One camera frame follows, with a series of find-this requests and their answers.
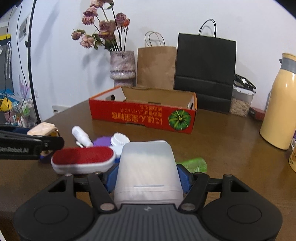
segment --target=white logo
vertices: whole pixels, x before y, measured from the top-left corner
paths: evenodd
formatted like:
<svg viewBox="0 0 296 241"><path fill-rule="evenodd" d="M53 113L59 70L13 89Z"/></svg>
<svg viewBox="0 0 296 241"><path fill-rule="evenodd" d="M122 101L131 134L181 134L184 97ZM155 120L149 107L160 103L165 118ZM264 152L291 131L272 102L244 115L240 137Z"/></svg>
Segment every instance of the white logo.
<svg viewBox="0 0 296 241"><path fill-rule="evenodd" d="M144 208L144 210L146 211L146 212L149 212L150 210L152 210L152 207L146 207L146 208Z"/></svg>
<svg viewBox="0 0 296 241"><path fill-rule="evenodd" d="M0 147L0 152L29 153L29 149L15 147Z"/></svg>

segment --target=green pumpkin picture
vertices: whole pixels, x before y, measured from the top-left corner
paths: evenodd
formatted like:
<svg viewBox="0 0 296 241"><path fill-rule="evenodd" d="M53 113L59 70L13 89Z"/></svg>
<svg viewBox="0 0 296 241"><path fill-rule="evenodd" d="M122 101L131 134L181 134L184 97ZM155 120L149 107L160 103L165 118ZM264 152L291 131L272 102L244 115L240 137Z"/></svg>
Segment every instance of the green pumpkin picture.
<svg viewBox="0 0 296 241"><path fill-rule="evenodd" d="M185 110L176 110L169 116L168 121L176 131L182 131L190 125L191 116Z"/></svg>

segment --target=purple object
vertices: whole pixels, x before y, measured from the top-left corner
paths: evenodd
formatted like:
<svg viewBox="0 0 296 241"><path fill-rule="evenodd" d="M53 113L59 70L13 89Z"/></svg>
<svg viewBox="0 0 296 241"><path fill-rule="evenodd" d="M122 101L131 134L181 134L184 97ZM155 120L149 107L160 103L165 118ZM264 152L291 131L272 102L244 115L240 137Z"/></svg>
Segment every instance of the purple object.
<svg viewBox="0 0 296 241"><path fill-rule="evenodd" d="M111 146L111 137L100 137L93 144L94 146Z"/></svg>

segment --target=yellow thermos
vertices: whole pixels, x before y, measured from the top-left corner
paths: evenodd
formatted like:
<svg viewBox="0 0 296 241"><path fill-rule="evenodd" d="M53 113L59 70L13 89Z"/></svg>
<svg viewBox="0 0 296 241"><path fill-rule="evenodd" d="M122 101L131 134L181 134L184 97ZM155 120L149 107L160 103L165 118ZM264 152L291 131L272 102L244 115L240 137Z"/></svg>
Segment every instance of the yellow thermos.
<svg viewBox="0 0 296 241"><path fill-rule="evenodd" d="M283 53L281 69L272 85L260 134L287 150L296 130L296 56Z"/></svg>

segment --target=green plastic cup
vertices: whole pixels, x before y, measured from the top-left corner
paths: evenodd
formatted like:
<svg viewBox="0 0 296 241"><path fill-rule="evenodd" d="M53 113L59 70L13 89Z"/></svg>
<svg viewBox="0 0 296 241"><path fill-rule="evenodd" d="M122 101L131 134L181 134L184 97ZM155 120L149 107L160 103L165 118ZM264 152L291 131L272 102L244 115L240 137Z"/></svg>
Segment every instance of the green plastic cup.
<svg viewBox="0 0 296 241"><path fill-rule="evenodd" d="M197 157L181 163L191 173L207 172L207 163L202 157Z"/></svg>

